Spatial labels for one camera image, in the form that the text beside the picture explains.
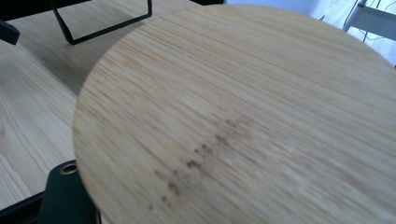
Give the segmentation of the white desk frame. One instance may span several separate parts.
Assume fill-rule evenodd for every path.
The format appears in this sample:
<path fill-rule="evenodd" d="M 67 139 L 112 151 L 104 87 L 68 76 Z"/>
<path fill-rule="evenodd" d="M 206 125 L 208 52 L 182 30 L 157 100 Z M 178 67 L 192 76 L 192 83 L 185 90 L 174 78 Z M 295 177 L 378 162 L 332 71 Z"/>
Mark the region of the white desk frame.
<path fill-rule="evenodd" d="M 351 27 L 396 41 L 396 14 L 366 6 L 367 0 L 358 0 L 346 17 L 342 30 Z"/>

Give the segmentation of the black shelf with metal legs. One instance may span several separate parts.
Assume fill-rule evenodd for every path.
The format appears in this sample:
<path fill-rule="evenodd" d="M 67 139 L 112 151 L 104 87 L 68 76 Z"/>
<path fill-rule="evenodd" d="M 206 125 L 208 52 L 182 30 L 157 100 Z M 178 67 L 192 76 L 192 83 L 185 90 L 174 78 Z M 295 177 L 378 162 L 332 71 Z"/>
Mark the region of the black shelf with metal legs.
<path fill-rule="evenodd" d="M 0 0 L 0 20 L 11 21 L 35 14 L 52 11 L 57 22 L 63 32 L 65 40 L 72 46 L 96 38 L 100 35 L 110 33 L 125 26 L 137 23 L 139 21 L 148 19 L 153 14 L 152 0 L 145 0 L 147 2 L 148 12 L 136 18 L 124 21 L 89 35 L 84 35 L 75 39 L 64 19 L 59 13 L 58 9 L 62 7 L 70 7 L 77 4 L 82 4 L 91 0 Z"/>

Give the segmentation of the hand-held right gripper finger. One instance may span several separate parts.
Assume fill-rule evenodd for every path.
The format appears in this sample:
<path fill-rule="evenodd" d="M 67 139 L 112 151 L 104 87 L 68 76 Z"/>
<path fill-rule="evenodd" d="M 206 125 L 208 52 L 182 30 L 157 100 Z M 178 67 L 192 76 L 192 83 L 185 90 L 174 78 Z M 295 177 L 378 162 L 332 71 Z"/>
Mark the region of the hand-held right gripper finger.
<path fill-rule="evenodd" d="M 38 224 L 102 224 L 75 161 L 64 162 L 49 172 Z"/>

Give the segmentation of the glass jar with wooden lid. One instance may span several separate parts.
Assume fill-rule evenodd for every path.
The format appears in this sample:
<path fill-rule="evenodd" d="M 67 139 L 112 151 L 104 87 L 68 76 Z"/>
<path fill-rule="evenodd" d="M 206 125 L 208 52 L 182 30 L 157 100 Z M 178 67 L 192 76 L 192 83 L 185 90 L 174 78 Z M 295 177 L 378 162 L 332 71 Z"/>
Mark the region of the glass jar with wooden lid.
<path fill-rule="evenodd" d="M 112 224 L 396 224 L 396 68 L 293 12 L 134 29 L 92 68 L 73 129 Z"/>

